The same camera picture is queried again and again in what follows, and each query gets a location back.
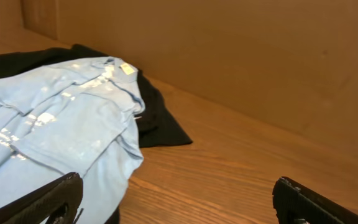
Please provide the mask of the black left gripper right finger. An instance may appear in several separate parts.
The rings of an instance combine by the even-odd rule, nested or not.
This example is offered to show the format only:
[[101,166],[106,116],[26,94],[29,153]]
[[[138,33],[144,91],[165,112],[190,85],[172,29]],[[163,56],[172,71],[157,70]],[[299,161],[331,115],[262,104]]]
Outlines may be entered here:
[[358,215],[315,191],[280,177],[273,188],[279,224],[358,224]]

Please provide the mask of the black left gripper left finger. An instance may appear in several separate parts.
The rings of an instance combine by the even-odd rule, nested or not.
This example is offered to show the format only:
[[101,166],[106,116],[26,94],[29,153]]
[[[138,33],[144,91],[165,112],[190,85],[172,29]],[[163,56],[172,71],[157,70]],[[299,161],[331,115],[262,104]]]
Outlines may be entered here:
[[0,224],[74,223],[82,198],[83,180],[70,172],[0,208]]

